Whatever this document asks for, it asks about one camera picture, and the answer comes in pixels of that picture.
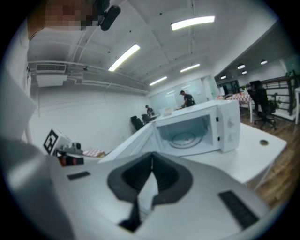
microwave oven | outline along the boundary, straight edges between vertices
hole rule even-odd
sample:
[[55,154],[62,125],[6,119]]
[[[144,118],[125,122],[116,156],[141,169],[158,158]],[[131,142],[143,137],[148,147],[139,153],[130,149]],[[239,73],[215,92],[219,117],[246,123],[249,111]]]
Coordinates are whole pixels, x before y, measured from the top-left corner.
[[153,121],[159,151],[187,156],[236,149],[240,142],[237,100],[212,100]]

fluorescent light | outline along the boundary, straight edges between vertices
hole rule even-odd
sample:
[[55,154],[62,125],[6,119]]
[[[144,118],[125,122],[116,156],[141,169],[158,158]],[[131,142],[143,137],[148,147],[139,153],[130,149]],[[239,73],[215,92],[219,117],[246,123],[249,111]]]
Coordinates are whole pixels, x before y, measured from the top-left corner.
[[139,49],[140,47],[137,44],[135,44],[133,47],[127,50],[127,52],[124,53],[118,60],[116,60],[116,62],[108,69],[108,71],[113,72],[114,70],[116,70],[118,66],[120,66],[127,58],[129,58]]
[[164,80],[164,79],[167,79],[167,77],[163,77],[163,78],[158,79],[157,81],[155,81],[155,82],[153,82],[153,83],[150,83],[150,86],[152,86],[152,85],[154,85],[154,84],[156,84],[156,83],[158,83],[158,82],[160,82],[160,81],[162,81],[162,80]]
[[196,18],[191,18],[191,19],[187,19],[184,21],[172,23],[171,27],[172,27],[172,30],[175,31],[177,29],[196,25],[196,24],[213,23],[214,21],[215,21],[215,16],[196,17]]
[[190,70],[190,69],[192,69],[192,68],[196,68],[196,67],[198,67],[198,66],[200,66],[200,63],[199,63],[199,64],[196,64],[196,65],[193,65],[193,66],[191,66],[191,67],[187,67],[187,68],[181,70],[180,72],[182,73],[182,72],[188,71],[188,70]]
[[245,67],[245,64],[239,64],[238,69],[242,69]]

wooden floor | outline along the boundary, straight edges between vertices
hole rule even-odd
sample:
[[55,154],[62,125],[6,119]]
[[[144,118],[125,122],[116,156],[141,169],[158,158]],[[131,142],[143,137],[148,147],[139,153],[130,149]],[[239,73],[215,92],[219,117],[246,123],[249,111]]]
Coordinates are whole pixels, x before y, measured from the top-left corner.
[[[250,124],[250,113],[241,108],[241,122],[260,129],[261,123]],[[265,124],[263,131],[287,141],[286,148],[276,158],[263,184],[256,193],[263,198],[271,208],[290,199],[299,183],[300,174],[300,124],[295,125],[283,119],[275,118],[277,129]]]

